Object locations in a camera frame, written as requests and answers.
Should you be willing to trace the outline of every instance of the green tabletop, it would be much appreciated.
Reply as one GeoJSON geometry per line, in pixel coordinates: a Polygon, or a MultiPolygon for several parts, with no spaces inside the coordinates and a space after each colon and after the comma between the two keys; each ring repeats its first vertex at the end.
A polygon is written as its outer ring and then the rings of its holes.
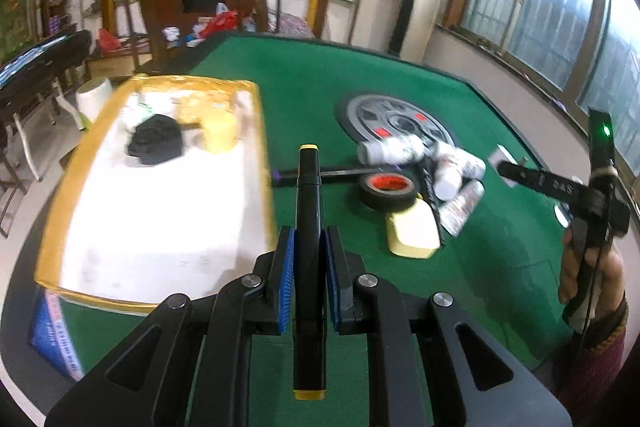
{"type": "MultiPolygon", "coordinates": [[[[466,82],[379,55],[279,38],[229,36],[203,48],[184,74],[242,79],[260,87],[270,166],[294,168],[303,143],[318,146],[321,164],[353,162],[355,143],[334,117],[347,94],[375,90],[408,100],[441,118],[465,150],[487,159],[498,144],[515,158],[531,151],[499,113],[466,82]]],[[[489,167],[484,198],[457,238],[428,260],[391,254],[384,216],[359,203],[353,185],[323,188],[324,223],[338,225],[347,250],[367,270],[402,291],[452,294],[527,367],[536,367],[571,331],[556,296],[562,228],[554,202],[526,188],[509,188],[489,167]]],[[[295,190],[274,191],[278,225],[293,225],[295,190]]],[[[67,302],[68,329],[87,371],[139,317],[111,314],[67,302]]],[[[282,337],[254,337],[251,425],[303,427],[368,425],[366,338],[327,343],[327,393],[298,402],[292,392],[290,328],[282,337]]]]}

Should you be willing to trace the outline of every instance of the floor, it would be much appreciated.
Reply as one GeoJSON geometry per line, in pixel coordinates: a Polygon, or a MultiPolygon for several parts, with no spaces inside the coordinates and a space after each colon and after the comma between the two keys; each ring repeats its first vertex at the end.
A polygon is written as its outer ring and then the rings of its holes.
{"type": "MultiPolygon", "coordinates": [[[[476,86],[529,139],[552,170],[567,176],[576,174],[582,179],[588,178],[588,156],[580,137],[548,104],[500,66],[439,30],[430,41],[425,60],[435,68],[472,78],[476,86]]],[[[31,225],[62,177],[63,171],[58,161],[76,146],[81,136],[68,114],[63,113],[58,117],[56,125],[52,126],[42,109],[27,121],[25,129],[28,136],[32,137],[33,156],[44,179],[40,183],[33,181],[22,156],[18,175],[28,182],[30,187],[27,195],[16,196],[17,199],[12,204],[6,222],[6,226],[10,228],[9,239],[0,237],[0,307],[4,303],[15,260],[31,225]]],[[[15,150],[22,153],[19,140],[15,150]]],[[[640,277],[639,245],[640,233],[635,227],[618,242],[625,258],[627,280],[637,280],[640,277]]],[[[636,303],[640,303],[640,287],[629,285],[627,295],[631,310],[627,331],[628,350],[631,344],[629,341],[634,340],[640,330],[640,306],[636,307],[636,303]]],[[[34,423],[38,426],[43,425],[44,416],[11,381],[1,360],[0,380],[34,423]]]]}

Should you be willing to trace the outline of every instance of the hand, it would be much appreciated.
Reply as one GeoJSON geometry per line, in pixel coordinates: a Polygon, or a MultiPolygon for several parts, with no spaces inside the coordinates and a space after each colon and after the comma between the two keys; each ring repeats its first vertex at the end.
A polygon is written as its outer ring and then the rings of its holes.
{"type": "MultiPolygon", "coordinates": [[[[562,236],[564,250],[560,264],[560,287],[558,288],[558,300],[561,304],[567,304],[578,293],[577,277],[580,259],[572,249],[571,239],[571,227],[569,227],[562,236]]],[[[596,266],[598,250],[598,248],[589,248],[584,254],[585,261],[592,268],[596,266]]],[[[615,247],[602,252],[598,269],[602,272],[602,291],[596,306],[594,320],[615,312],[625,295],[625,264],[615,247]]]]}

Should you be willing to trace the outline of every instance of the red plastic bag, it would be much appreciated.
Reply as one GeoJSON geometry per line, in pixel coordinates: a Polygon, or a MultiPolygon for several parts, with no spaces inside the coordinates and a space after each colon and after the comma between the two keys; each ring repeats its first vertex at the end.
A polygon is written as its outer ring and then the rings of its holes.
{"type": "Polygon", "coordinates": [[[222,12],[216,15],[207,23],[205,28],[200,32],[201,39],[208,39],[214,33],[224,30],[233,30],[238,25],[238,12],[222,12]]]}
{"type": "Polygon", "coordinates": [[[98,44],[104,52],[114,52],[120,48],[120,41],[104,28],[98,30],[98,44]]]}

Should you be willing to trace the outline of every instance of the metal screw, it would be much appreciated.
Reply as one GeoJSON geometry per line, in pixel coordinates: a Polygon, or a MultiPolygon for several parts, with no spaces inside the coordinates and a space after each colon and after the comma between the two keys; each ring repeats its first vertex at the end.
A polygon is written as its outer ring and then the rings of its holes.
{"type": "Polygon", "coordinates": [[[453,304],[453,297],[448,293],[438,292],[433,296],[433,302],[435,302],[441,308],[446,308],[453,304]]]}
{"type": "Polygon", "coordinates": [[[174,310],[182,308],[185,304],[187,304],[187,297],[185,295],[182,295],[181,293],[174,293],[173,295],[169,295],[166,300],[166,305],[174,310]]]}
{"type": "Polygon", "coordinates": [[[378,284],[378,278],[370,273],[364,273],[358,277],[358,284],[365,288],[373,288],[373,286],[378,284]]]}
{"type": "Polygon", "coordinates": [[[260,279],[260,276],[254,273],[242,277],[242,286],[246,286],[247,288],[255,288],[260,285],[261,282],[262,279],[260,279]]]}

